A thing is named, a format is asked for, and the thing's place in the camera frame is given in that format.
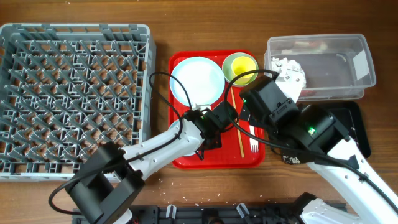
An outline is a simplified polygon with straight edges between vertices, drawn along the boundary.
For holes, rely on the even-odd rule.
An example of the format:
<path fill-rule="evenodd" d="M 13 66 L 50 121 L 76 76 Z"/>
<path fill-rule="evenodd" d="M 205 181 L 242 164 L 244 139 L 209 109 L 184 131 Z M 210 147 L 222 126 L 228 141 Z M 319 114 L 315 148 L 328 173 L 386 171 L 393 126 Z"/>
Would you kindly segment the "wooden chopstick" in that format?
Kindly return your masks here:
<path fill-rule="evenodd" d="M 237 107 L 236 107 L 236 100 L 234 97 L 234 91 L 233 88 L 230 89 L 231 92 L 231 98 L 232 98 L 232 102 L 233 102 L 233 107 L 234 109 L 237 111 Z M 243 142 L 242 142 L 242 138 L 241 138 L 241 132 L 239 129 L 237 129 L 237 135 L 238 135 L 238 141 L 239 141 L 239 149 L 240 149 L 240 153 L 241 153 L 241 157 L 244 158 L 244 149 L 243 149 Z"/>

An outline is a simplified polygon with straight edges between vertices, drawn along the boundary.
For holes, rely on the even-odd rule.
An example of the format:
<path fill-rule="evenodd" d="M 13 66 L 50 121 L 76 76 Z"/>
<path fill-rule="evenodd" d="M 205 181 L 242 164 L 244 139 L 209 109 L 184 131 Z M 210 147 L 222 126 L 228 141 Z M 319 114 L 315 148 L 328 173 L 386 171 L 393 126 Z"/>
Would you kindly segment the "grey dishwasher rack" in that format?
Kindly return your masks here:
<path fill-rule="evenodd" d="M 68 180 L 104 143 L 150 138 L 145 24 L 1 27 L 1 180 Z"/>

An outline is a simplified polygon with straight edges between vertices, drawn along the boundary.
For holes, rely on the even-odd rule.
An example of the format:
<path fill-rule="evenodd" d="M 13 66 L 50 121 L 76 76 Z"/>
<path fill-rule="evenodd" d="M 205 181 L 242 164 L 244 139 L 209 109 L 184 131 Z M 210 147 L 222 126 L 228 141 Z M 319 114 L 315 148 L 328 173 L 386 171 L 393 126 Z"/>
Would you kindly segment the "green bowl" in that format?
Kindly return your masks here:
<path fill-rule="evenodd" d="M 231 69 L 231 64 L 232 64 L 233 60 L 234 60 L 235 58 L 239 57 L 239 56 L 247 56 L 247 57 L 251 57 L 252 59 L 254 59 L 254 57 L 252 57 L 251 55 L 246 54 L 246 53 L 242 53 L 242 52 L 237 52 L 237 53 L 233 53 L 233 54 L 229 55 L 229 56 L 224 60 L 224 62 L 223 62 L 223 64 L 222 64 L 222 71 L 223 71 L 224 76 L 225 76 L 225 79 L 226 79 L 226 81 L 227 81 L 228 83 L 229 83 L 232 79 L 234 79 L 234 78 L 233 78 L 233 72 L 232 72 L 232 69 Z M 253 77 L 249 80 L 249 82 L 248 82 L 247 84 L 251 83 L 251 82 L 254 81 L 256 78 L 257 78 L 257 73 L 254 73 Z M 247 84 L 238 85 L 237 83 L 234 82 L 233 86 L 244 87 L 244 86 L 246 86 Z"/>

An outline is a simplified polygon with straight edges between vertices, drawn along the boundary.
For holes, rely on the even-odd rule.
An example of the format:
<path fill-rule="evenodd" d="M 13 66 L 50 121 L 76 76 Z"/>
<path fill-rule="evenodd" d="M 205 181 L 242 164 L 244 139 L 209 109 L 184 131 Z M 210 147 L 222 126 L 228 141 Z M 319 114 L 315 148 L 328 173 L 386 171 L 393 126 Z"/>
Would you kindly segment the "red snack wrapper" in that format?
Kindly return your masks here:
<path fill-rule="evenodd" d="M 310 96 L 314 96 L 315 95 L 315 91 L 313 90 L 302 90 L 300 96 L 301 97 L 310 97 Z"/>

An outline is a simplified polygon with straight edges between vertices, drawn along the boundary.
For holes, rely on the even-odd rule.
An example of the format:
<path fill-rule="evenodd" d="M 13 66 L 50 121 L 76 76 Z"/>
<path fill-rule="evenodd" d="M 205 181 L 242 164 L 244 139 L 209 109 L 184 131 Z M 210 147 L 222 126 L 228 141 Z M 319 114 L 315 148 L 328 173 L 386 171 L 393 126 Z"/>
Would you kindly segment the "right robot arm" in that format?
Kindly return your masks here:
<path fill-rule="evenodd" d="M 315 198 L 301 209 L 300 219 L 305 223 L 397 223 L 397 195 L 369 165 L 335 115 L 317 105 L 297 106 L 301 91 L 299 82 L 261 76 L 239 93 L 251 118 L 268 128 L 266 144 L 308 165 L 356 212 L 345 215 L 321 208 L 323 202 Z"/>

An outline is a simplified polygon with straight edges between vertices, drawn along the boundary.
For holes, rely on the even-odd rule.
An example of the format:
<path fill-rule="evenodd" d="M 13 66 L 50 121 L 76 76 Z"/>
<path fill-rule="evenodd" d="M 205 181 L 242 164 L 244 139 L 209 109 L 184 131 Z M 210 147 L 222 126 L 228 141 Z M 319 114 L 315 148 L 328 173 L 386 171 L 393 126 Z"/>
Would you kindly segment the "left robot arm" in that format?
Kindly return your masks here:
<path fill-rule="evenodd" d="M 88 223 L 127 223 L 129 207 L 148 177 L 179 157 L 221 147 L 221 133 L 237 118 L 223 101 L 212 110 L 187 110 L 174 127 L 140 144 L 107 142 L 65 190 Z"/>

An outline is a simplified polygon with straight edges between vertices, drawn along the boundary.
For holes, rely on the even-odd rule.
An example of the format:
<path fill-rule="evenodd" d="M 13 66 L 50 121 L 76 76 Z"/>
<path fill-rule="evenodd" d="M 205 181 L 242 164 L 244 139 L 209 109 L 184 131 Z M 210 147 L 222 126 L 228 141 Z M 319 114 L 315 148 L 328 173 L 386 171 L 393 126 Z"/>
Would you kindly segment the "white napkin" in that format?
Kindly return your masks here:
<path fill-rule="evenodd" d="M 307 86 L 305 72 L 295 60 L 273 57 L 271 67 L 279 73 L 275 82 L 282 91 L 302 90 Z"/>

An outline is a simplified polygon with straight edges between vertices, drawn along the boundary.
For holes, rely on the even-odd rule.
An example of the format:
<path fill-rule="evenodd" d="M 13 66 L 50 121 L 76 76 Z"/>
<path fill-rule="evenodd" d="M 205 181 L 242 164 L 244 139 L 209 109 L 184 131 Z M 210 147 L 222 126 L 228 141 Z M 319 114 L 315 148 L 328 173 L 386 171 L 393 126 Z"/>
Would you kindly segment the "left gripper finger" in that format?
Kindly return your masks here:
<path fill-rule="evenodd" d="M 214 109 L 212 113 L 215 115 L 215 123 L 219 128 L 227 128 L 231 124 L 231 119 L 236 121 L 238 113 L 228 101 L 222 101 Z"/>
<path fill-rule="evenodd" d="M 205 139 L 203 144 L 198 148 L 198 157 L 202 161 L 205 158 L 205 151 L 214 150 L 222 147 L 221 134 L 217 134 L 213 138 Z"/>

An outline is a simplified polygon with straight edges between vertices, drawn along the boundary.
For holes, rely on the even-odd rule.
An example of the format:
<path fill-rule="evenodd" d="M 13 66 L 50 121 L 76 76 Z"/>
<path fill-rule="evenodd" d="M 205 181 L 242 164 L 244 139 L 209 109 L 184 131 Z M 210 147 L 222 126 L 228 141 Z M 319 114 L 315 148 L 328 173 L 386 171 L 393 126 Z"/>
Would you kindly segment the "yellow cup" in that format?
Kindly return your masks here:
<path fill-rule="evenodd" d="M 251 70 L 256 70 L 257 69 L 257 65 L 256 65 L 256 61 L 254 59 L 252 59 L 251 57 L 247 57 L 247 56 L 239 56 L 237 58 L 235 58 L 231 64 L 231 69 L 233 72 L 233 78 L 251 71 Z M 253 77 L 253 73 L 242 76 L 241 78 L 237 79 L 235 81 L 235 83 L 237 83 L 238 85 L 244 85 L 247 84 L 249 82 L 249 80 Z"/>

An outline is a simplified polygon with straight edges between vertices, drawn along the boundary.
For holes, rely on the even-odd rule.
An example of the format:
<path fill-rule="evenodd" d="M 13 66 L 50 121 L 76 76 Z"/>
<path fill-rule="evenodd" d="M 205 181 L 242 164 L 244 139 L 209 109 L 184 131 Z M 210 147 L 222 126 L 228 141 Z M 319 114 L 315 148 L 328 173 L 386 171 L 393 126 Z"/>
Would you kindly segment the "black waste tray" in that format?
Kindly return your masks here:
<path fill-rule="evenodd" d="M 289 117 L 277 128 L 268 130 L 269 139 L 285 144 L 289 148 L 300 150 L 299 153 L 281 150 L 282 160 L 288 164 L 327 161 L 316 159 L 309 152 L 331 156 L 340 141 L 352 139 L 354 147 L 368 158 L 371 148 L 363 123 L 361 110 L 357 103 L 344 101 L 299 105 L 299 113 Z"/>

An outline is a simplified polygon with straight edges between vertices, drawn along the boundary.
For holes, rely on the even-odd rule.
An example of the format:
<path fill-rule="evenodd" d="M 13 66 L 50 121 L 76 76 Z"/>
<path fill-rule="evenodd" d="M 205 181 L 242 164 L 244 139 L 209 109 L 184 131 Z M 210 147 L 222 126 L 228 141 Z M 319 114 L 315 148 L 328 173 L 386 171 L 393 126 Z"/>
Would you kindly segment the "white plastic fork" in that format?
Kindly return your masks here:
<path fill-rule="evenodd" d="M 253 136 L 256 135 L 254 126 L 249 125 L 249 132 Z M 251 152 L 252 153 L 258 153 L 259 152 L 259 143 L 258 143 L 258 141 L 253 139 L 253 138 L 249 138 L 249 143 L 250 143 L 250 147 L 251 147 Z"/>

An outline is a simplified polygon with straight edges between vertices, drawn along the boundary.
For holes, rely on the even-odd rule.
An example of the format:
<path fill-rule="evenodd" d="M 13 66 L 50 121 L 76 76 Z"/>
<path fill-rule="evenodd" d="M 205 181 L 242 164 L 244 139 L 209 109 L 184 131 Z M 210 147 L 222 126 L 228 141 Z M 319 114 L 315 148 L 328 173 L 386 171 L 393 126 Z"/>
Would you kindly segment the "small light blue bowl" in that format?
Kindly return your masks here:
<path fill-rule="evenodd" d="M 169 126 L 169 129 L 174 128 L 174 127 L 177 126 L 178 124 L 179 124 L 179 120 L 175 120 L 175 121 Z M 186 154 L 186 155 L 184 155 L 184 157 L 190 157 L 190 156 L 193 156 L 193 155 L 195 155 L 195 152 Z"/>

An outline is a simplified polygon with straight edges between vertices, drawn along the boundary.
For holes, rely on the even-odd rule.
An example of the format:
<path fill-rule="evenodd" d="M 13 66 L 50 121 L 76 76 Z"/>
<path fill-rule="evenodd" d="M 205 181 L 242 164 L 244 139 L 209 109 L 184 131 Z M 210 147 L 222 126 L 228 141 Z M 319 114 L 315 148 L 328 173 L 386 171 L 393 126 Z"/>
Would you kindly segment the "clear plastic bin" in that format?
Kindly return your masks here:
<path fill-rule="evenodd" d="M 298 62 L 314 96 L 299 101 L 353 100 L 376 84 L 374 64 L 361 34 L 317 34 L 271 37 L 264 54 L 264 68 L 271 60 L 287 58 Z"/>

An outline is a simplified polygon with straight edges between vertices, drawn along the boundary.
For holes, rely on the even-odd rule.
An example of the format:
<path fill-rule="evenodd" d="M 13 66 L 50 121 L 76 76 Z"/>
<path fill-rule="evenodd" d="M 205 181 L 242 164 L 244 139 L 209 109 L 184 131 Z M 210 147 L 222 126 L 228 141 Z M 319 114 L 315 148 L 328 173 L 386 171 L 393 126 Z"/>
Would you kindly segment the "large light blue plate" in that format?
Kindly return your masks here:
<path fill-rule="evenodd" d="M 214 61 L 205 57 L 182 60 L 171 75 L 169 85 L 174 98 L 193 109 L 210 108 L 224 92 L 223 71 Z"/>

